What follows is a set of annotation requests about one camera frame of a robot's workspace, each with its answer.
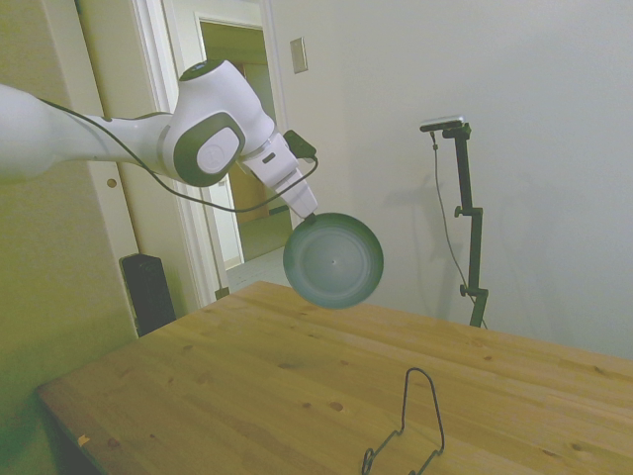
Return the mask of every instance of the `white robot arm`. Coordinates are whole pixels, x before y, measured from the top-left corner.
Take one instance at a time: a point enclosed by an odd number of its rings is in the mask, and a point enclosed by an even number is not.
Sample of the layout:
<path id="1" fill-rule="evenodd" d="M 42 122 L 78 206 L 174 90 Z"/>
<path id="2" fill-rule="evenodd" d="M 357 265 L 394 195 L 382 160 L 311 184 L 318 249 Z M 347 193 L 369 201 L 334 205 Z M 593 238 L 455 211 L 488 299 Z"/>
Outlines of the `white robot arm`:
<path id="1" fill-rule="evenodd" d="M 302 179 L 297 158 L 228 61 L 205 61 L 180 79 L 173 115 L 127 119 L 88 117 L 161 175 L 205 187 L 237 161 L 277 193 Z M 35 178 L 65 160 L 136 163 L 111 137 L 36 97 L 0 85 L 0 184 Z M 304 180 L 282 198 L 300 217 L 317 208 Z"/>

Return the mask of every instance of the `floor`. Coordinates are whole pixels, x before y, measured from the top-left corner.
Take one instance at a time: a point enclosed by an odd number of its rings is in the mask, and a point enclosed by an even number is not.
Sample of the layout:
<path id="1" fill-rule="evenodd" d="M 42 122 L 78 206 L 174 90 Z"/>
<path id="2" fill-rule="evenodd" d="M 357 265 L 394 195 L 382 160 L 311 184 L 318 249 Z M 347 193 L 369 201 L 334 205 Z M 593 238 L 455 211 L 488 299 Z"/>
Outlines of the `floor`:
<path id="1" fill-rule="evenodd" d="M 284 272 L 283 256 L 284 248 L 280 247 L 229 269 L 226 272 L 229 291 L 236 292 L 260 280 L 290 287 Z"/>
<path id="2" fill-rule="evenodd" d="M 288 210 L 239 225 L 244 260 L 248 262 L 283 247 L 292 231 Z"/>

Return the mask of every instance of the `black wire rack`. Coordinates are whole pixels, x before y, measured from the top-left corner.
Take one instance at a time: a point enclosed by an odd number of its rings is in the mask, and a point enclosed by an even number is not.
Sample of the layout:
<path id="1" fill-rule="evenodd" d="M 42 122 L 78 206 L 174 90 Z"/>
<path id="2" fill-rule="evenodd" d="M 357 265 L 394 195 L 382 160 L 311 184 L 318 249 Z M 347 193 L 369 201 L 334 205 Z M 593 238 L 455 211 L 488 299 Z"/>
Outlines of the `black wire rack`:
<path id="1" fill-rule="evenodd" d="M 426 376 L 426 379 L 428 379 L 428 382 L 431 385 L 431 391 L 433 393 L 433 402 L 435 403 L 435 414 L 437 415 L 437 424 L 439 425 L 439 433 L 442 437 L 442 445 L 439 448 L 439 450 L 433 450 L 433 452 L 429 455 L 429 457 L 426 459 L 426 461 L 422 465 L 422 468 L 420 468 L 417 472 L 415 470 L 411 470 L 410 472 L 408 472 L 408 475 L 420 475 L 426 469 L 426 467 L 428 467 L 428 464 L 431 463 L 431 460 L 433 460 L 433 458 L 441 455 L 444 452 L 444 447 L 445 447 L 444 426 L 442 425 L 442 417 L 439 413 L 439 405 L 437 404 L 437 393 L 435 392 L 435 385 L 433 384 L 433 380 L 428 375 L 428 373 L 426 373 L 426 371 L 424 371 L 423 369 L 410 368 L 407 371 L 407 375 L 405 376 L 405 395 L 403 397 L 402 426 L 400 430 L 394 430 L 380 445 L 380 447 L 378 447 L 376 450 L 374 450 L 373 448 L 368 448 L 365 451 L 365 456 L 363 457 L 363 466 L 361 469 L 362 475 L 369 475 L 369 472 L 372 469 L 372 464 L 374 463 L 374 459 L 380 453 L 380 451 L 387 446 L 387 444 L 394 437 L 394 435 L 402 435 L 402 433 L 405 431 L 406 415 L 407 415 L 408 377 L 413 371 L 418 371 L 422 373 L 424 376 Z"/>

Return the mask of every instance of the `door frame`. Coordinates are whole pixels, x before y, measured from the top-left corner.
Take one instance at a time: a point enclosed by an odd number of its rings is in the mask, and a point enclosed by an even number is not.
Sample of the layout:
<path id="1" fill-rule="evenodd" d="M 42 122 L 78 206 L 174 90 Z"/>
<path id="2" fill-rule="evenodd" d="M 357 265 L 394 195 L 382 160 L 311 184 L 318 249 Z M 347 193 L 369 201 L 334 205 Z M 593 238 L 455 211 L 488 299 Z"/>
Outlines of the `door frame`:
<path id="1" fill-rule="evenodd" d="M 221 18 L 215 15 L 210 15 L 210 14 L 206 14 L 206 13 L 200 13 L 198 11 L 194 11 L 194 23 L 196 26 L 196 36 L 198 38 L 198 46 L 200 48 L 200 54 L 202 57 L 202 60 L 206 60 L 207 59 L 207 54 L 205 51 L 205 39 L 203 37 L 203 33 L 202 33 L 202 23 L 213 23 L 216 25 L 227 25 L 230 27 L 238 27 L 238 28 L 248 28 L 248 29 L 252 29 L 252 30 L 261 30 L 261 25 L 257 25 L 254 24 L 252 22 L 240 22 L 240 21 L 229 21 L 225 18 Z M 232 188 L 231 188 L 231 184 L 230 184 L 230 178 L 228 177 L 228 174 L 225 175 L 225 177 L 221 180 L 221 183 L 223 183 L 226 187 L 226 192 L 228 194 L 228 201 L 229 201 L 229 207 L 230 208 L 235 208 L 235 204 L 233 203 L 233 195 L 232 195 Z M 203 196 L 205 196 L 205 200 L 211 201 L 211 192 L 208 189 L 203 189 L 202 190 L 202 194 Z M 207 207 L 206 210 L 208 215 L 214 215 L 214 210 L 210 207 Z M 240 263 L 244 263 L 244 251 L 241 245 L 241 236 L 239 234 L 239 226 L 237 223 L 237 216 L 235 214 L 233 214 L 232 216 L 232 224 L 233 224 L 233 232 L 235 233 L 235 235 L 237 236 L 237 251 L 239 254 L 239 262 Z M 220 233 L 218 232 L 218 230 L 216 230 L 215 234 L 218 236 L 218 246 L 221 246 L 221 242 L 220 242 Z M 224 263 L 224 267 L 225 267 L 225 272 L 226 272 L 226 262 L 223 261 Z"/>
<path id="2" fill-rule="evenodd" d="M 132 4 L 156 106 L 160 111 L 173 112 L 178 100 L 178 74 L 162 2 L 132 0 Z M 203 199 L 199 188 L 175 180 L 173 183 L 176 191 Z M 213 214 L 207 214 L 203 205 L 180 199 L 178 212 L 198 303 L 204 307 L 217 300 L 218 291 L 228 287 L 218 229 Z"/>
<path id="3" fill-rule="evenodd" d="M 182 64 L 182 52 L 173 47 L 168 33 L 168 16 L 172 15 L 168 6 L 173 8 L 173 0 L 132 0 L 136 22 L 148 64 L 150 85 L 160 110 L 172 112 L 178 98 L 178 73 L 176 64 Z M 199 39 L 200 55 L 204 59 L 204 43 L 201 21 L 233 25 L 245 28 L 261 29 L 268 60 L 268 69 L 273 94 L 273 103 L 277 126 L 288 129 L 286 105 L 281 80 L 281 66 L 275 37 L 271 0 L 260 0 L 261 24 L 230 20 L 212 13 L 193 11 Z M 201 198 L 204 194 L 198 188 L 174 182 L 177 191 L 189 196 Z M 187 200 L 179 200 L 183 235 L 189 250 L 190 266 L 194 274 L 196 289 L 201 306 L 216 300 L 214 291 L 228 287 L 228 277 L 218 228 L 213 213 L 205 207 Z M 295 227 L 300 219 L 291 213 Z"/>

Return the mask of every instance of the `wood grain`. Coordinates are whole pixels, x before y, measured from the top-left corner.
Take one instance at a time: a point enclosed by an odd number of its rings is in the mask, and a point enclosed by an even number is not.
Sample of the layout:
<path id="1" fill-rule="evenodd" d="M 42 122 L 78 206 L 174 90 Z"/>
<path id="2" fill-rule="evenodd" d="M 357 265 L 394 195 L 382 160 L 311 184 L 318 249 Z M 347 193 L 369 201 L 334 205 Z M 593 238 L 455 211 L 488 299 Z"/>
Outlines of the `wood grain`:
<path id="1" fill-rule="evenodd" d="M 432 376 L 428 474 L 633 473 L 633 361 L 259 282 L 39 390 L 104 473 L 358 474 Z M 372 475 L 439 446 L 426 380 Z"/>

